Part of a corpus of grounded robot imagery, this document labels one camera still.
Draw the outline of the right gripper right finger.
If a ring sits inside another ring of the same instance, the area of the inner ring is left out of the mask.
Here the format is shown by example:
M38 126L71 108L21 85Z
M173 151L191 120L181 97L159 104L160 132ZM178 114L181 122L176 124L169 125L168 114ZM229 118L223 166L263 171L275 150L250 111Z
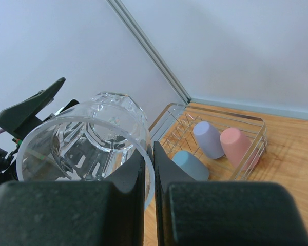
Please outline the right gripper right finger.
M196 181L153 147L159 245L308 245L288 190L273 182Z

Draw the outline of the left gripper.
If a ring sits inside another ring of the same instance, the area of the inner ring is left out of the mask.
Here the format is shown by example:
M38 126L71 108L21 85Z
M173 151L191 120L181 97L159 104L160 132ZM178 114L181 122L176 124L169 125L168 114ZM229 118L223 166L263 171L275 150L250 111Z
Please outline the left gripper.
M12 161L13 155L18 152L24 138L35 127L51 118L40 120L36 115L54 100L65 81L66 79L61 77L47 89L0 111L0 134L8 132L14 137L13 141L16 143L16 149L11 153L0 148L0 185L10 180L17 180L16 162Z

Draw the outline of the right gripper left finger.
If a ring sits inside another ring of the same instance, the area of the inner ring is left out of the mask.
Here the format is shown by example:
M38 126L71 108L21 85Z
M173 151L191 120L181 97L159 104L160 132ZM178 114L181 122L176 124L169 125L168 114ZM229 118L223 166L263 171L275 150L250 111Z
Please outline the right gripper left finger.
M0 185L0 245L142 245L145 160L101 181Z

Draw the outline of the blue plastic cup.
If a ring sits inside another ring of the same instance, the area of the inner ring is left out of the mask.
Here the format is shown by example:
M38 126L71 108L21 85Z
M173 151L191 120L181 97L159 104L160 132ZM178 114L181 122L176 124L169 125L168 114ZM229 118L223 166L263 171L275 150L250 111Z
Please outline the blue plastic cup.
M209 169L190 152L184 150L178 151L172 160L196 181L207 181L209 179Z

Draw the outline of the clear glass tumbler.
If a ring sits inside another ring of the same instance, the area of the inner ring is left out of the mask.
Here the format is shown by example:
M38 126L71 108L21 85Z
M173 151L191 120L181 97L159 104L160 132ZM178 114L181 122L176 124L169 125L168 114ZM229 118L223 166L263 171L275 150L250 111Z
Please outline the clear glass tumbler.
M145 160L145 206L155 192L147 116L134 99L101 92L34 128L16 157L19 181L100 181L138 151Z

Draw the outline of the purple plastic cup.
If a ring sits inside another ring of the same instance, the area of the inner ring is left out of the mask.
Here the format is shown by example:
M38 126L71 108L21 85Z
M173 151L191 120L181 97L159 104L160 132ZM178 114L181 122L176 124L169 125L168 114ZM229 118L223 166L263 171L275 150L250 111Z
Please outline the purple plastic cup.
M195 139L204 154L211 159L218 159L224 155L220 143L220 133L209 122L201 121L193 128Z

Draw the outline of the pink plastic cup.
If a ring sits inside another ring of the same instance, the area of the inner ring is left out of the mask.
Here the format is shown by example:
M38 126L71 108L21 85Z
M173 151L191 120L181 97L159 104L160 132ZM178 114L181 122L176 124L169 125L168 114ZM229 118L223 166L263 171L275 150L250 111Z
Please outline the pink plastic cup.
M238 128L227 128L220 134L220 143L225 156L236 169L252 142Z

